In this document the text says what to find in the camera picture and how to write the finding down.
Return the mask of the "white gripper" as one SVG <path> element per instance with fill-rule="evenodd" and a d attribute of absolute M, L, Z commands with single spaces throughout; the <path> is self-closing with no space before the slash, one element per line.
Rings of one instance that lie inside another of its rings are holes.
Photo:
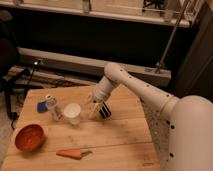
<path fill-rule="evenodd" d="M 112 91 L 118 86 L 118 83 L 110 80 L 106 76 L 104 76 L 100 82 L 95 86 L 92 91 L 92 95 L 88 96 L 87 102 L 105 102 L 110 97 Z M 91 107 L 91 112 L 89 114 L 90 119 L 94 119 L 100 110 L 100 104 L 94 103 Z"/>

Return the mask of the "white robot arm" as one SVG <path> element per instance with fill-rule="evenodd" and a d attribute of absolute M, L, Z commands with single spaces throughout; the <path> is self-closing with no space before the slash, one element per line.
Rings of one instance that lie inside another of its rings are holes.
<path fill-rule="evenodd" d="M 123 84 L 170 121 L 168 171 L 213 171 L 213 103 L 201 96 L 178 98 L 110 62 L 90 101 L 103 103 Z"/>

